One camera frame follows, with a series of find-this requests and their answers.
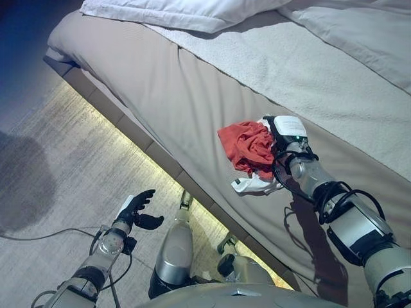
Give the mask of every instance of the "red towel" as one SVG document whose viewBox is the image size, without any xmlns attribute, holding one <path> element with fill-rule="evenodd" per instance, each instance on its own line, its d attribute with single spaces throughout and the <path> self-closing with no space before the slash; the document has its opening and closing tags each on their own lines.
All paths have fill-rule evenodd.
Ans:
<svg viewBox="0 0 411 308">
<path fill-rule="evenodd" d="M 257 171 L 260 178 L 272 179 L 273 137 L 261 123 L 246 121 L 218 131 L 225 153 L 236 170 Z"/>
</svg>

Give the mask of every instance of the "white pillow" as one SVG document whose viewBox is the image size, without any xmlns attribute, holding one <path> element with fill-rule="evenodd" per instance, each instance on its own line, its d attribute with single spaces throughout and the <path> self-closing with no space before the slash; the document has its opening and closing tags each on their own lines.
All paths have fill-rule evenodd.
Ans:
<svg viewBox="0 0 411 308">
<path fill-rule="evenodd" d="M 85 0 L 80 12 L 97 17 L 207 33 L 234 26 L 291 0 Z"/>
</svg>

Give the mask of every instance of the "beige bed sheet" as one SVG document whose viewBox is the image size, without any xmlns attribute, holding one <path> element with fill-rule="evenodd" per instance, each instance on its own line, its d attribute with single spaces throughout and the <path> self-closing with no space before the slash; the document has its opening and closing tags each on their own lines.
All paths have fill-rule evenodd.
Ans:
<svg viewBox="0 0 411 308">
<path fill-rule="evenodd" d="M 351 307 L 371 306 L 362 269 L 343 260 L 310 204 L 286 190 L 239 196 L 230 186 L 244 174 L 233 170 L 216 131 L 237 121 L 291 112 L 140 24 L 73 12 L 53 31 L 49 45 L 49 56 L 74 60 L 102 81 L 228 215 L 306 277 L 321 297 Z M 410 182 L 302 120 L 323 166 L 351 187 L 375 195 L 398 243 L 410 247 Z M 287 219 L 286 207 L 295 212 Z M 301 289 L 310 293 L 303 284 Z"/>
</svg>

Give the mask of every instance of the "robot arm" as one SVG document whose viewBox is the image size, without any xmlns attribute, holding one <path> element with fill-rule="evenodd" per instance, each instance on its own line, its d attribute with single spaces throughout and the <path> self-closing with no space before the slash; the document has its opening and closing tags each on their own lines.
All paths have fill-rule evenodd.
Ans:
<svg viewBox="0 0 411 308">
<path fill-rule="evenodd" d="M 164 218 L 154 218 L 137 211 L 144 209 L 150 202 L 154 190 L 142 192 L 138 196 L 129 196 L 120 209 L 116 219 L 105 232 L 91 255 L 65 281 L 56 294 L 45 304 L 45 308 L 93 308 L 112 265 L 121 252 L 130 254 L 137 241 L 128 237 L 133 223 L 138 227 L 153 230 L 159 227 Z"/>
<path fill-rule="evenodd" d="M 342 256 L 363 266 L 376 307 L 411 306 L 411 254 L 396 244 L 379 203 L 369 193 L 336 181 L 319 163 L 308 146 L 300 119 L 291 116 L 265 117 L 276 139 L 277 159 L 289 155 L 286 172 L 299 183 L 306 199 L 314 203 L 320 224 Z M 281 181 L 274 164 L 276 178 Z M 358 197 L 366 195 L 379 214 Z"/>
</svg>

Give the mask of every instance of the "white label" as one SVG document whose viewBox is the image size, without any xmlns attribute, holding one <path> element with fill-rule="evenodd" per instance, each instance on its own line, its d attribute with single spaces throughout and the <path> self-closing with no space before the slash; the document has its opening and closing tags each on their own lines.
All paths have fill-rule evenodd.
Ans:
<svg viewBox="0 0 411 308">
<path fill-rule="evenodd" d="M 279 115 L 274 118 L 274 124 L 282 136 L 307 137 L 307 131 L 298 117 Z"/>
<path fill-rule="evenodd" d="M 126 201 L 124 201 L 123 205 L 121 206 L 121 209 L 118 211 L 116 218 L 120 215 L 122 210 L 128 207 L 128 205 L 130 204 L 131 200 L 133 200 L 133 198 L 134 196 L 132 194 L 127 197 Z"/>
</svg>

